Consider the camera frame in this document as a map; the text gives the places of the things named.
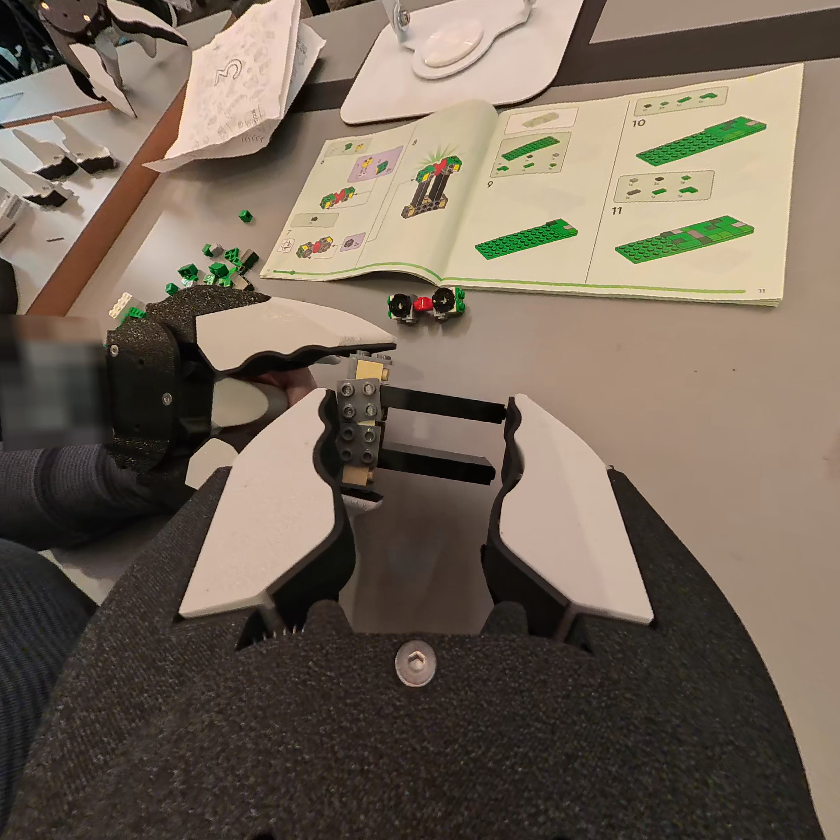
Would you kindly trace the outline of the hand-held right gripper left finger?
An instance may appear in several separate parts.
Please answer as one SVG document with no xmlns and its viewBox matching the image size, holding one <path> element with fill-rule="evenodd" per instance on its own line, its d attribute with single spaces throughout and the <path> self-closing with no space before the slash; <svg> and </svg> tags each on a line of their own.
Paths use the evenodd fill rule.
<svg viewBox="0 0 840 840">
<path fill-rule="evenodd" d="M 237 456 L 185 589 L 183 618 L 276 609 L 307 632 L 313 604 L 336 602 L 356 561 L 340 491 L 334 391 L 317 388 Z"/>
</svg>

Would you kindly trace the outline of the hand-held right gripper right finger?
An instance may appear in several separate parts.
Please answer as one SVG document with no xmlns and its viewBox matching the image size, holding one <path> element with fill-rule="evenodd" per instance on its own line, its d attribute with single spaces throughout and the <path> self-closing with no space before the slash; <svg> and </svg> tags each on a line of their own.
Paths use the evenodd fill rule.
<svg viewBox="0 0 840 840">
<path fill-rule="evenodd" d="M 655 612 L 609 469 L 530 397 L 509 400 L 501 485 L 481 566 L 495 605 L 533 637 L 570 637 L 585 617 L 652 627 Z"/>
</svg>

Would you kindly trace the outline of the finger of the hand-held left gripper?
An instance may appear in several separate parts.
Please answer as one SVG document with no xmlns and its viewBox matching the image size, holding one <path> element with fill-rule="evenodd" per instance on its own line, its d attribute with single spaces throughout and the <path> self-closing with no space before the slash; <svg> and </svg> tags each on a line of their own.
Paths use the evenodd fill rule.
<svg viewBox="0 0 840 840">
<path fill-rule="evenodd" d="M 346 311 L 270 297 L 197 317 L 196 345 L 219 375 L 249 380 L 392 351 L 396 338 Z"/>
<path fill-rule="evenodd" d="M 211 437 L 190 457 L 185 473 L 185 486 L 198 490 L 215 469 L 231 466 L 238 453 L 234 446 L 218 437 Z M 343 488 L 344 506 L 351 519 L 382 506 L 383 497 L 375 491 Z"/>
</svg>

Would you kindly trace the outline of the black and tan brick assembly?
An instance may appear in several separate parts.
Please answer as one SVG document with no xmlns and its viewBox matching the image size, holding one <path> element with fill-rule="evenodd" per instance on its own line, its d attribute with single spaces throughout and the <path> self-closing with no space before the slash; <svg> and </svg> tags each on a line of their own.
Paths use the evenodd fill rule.
<svg viewBox="0 0 840 840">
<path fill-rule="evenodd" d="M 338 453 L 342 483 L 366 488 L 375 468 L 488 486 L 495 478 L 485 458 L 447 453 L 408 444 L 385 444 L 390 409 L 455 417 L 485 424 L 501 424 L 504 405 L 465 397 L 419 392 L 389 385 L 392 359 L 386 353 L 357 351 L 349 357 L 349 371 L 335 388 L 339 408 Z"/>
</svg>

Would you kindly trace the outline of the small red green brick assembly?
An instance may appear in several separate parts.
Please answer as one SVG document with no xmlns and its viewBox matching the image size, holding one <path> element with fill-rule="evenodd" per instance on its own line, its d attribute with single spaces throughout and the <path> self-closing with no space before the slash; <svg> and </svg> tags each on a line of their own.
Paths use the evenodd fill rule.
<svg viewBox="0 0 840 840">
<path fill-rule="evenodd" d="M 429 317 L 438 322 L 466 312 L 466 293 L 460 287 L 439 287 L 431 296 L 398 292 L 387 298 L 388 317 L 403 324 L 415 324 Z"/>
</svg>

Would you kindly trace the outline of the grey desk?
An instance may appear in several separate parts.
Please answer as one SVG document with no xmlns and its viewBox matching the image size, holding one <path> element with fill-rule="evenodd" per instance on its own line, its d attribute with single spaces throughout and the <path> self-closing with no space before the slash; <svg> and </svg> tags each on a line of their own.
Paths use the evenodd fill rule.
<svg viewBox="0 0 840 840">
<path fill-rule="evenodd" d="M 447 335 L 407 330 L 400 382 L 503 402 L 524 392 L 628 476 L 749 630 L 838 838 L 838 2 L 584 2 L 536 102 L 609 98 L 805 62 L 784 299 L 777 308 L 483 292 Z M 162 176 L 70 312 L 160 294 L 199 237 L 277 236 L 385 24 L 318 16 L 309 89 L 270 146 Z M 490 488 L 384 473 L 343 603 L 355 629 L 476 631 Z"/>
</svg>

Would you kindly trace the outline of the person's left hand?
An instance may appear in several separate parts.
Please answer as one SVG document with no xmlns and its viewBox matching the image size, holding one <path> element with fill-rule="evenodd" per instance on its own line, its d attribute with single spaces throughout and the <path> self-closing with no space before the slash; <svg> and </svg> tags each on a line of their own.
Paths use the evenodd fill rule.
<svg viewBox="0 0 840 840">
<path fill-rule="evenodd" d="M 283 391 L 288 406 L 294 406 L 318 386 L 309 368 L 293 371 L 268 371 L 251 379 L 253 383 L 274 386 Z"/>
</svg>

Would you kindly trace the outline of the pile of green bricks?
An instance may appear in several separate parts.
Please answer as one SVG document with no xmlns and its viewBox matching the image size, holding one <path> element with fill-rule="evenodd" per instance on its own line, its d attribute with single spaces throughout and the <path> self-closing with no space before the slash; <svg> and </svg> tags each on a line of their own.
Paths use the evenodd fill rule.
<svg viewBox="0 0 840 840">
<path fill-rule="evenodd" d="M 167 282 L 166 294 L 196 286 L 255 290 L 253 279 L 258 275 L 261 257 L 253 248 L 239 247 L 238 243 L 226 246 L 211 237 L 195 252 L 200 258 L 190 258 L 174 269 L 176 279 Z"/>
</svg>

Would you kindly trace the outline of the folded white paper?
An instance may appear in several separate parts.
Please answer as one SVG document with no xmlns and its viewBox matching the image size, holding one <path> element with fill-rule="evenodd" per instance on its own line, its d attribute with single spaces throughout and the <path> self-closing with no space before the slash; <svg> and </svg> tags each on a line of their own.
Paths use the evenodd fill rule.
<svg viewBox="0 0 840 840">
<path fill-rule="evenodd" d="M 147 168 L 166 173 L 267 145 L 325 45 L 300 11 L 299 1 L 255 4 L 193 52 L 177 138 Z"/>
</svg>

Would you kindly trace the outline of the green instruction booklet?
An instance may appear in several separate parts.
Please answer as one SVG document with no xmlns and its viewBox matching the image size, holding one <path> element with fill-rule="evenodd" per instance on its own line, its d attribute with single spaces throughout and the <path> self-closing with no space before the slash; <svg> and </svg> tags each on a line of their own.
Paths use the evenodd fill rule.
<svg viewBox="0 0 840 840">
<path fill-rule="evenodd" d="M 325 141 L 260 272 L 777 306 L 804 65 Z"/>
</svg>

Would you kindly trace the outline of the white tablet stand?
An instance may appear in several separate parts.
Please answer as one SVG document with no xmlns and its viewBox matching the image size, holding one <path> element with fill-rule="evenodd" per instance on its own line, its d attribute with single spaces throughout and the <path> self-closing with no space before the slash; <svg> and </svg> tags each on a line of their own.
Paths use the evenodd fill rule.
<svg viewBox="0 0 840 840">
<path fill-rule="evenodd" d="M 423 117 L 467 100 L 524 102 L 554 78 L 582 1 L 457 1 L 383 27 L 340 109 L 349 125 Z"/>
</svg>

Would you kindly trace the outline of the spare black and white gripper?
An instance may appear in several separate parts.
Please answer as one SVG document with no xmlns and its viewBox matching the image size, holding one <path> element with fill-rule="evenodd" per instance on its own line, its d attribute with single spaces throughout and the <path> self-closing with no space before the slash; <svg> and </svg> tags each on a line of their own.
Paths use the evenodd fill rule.
<svg viewBox="0 0 840 840">
<path fill-rule="evenodd" d="M 135 117 L 124 92 L 117 44 L 139 44 L 154 58 L 158 40 L 186 47 L 183 36 L 150 9 L 122 1 L 42 1 L 38 17 L 83 93 Z"/>
</svg>

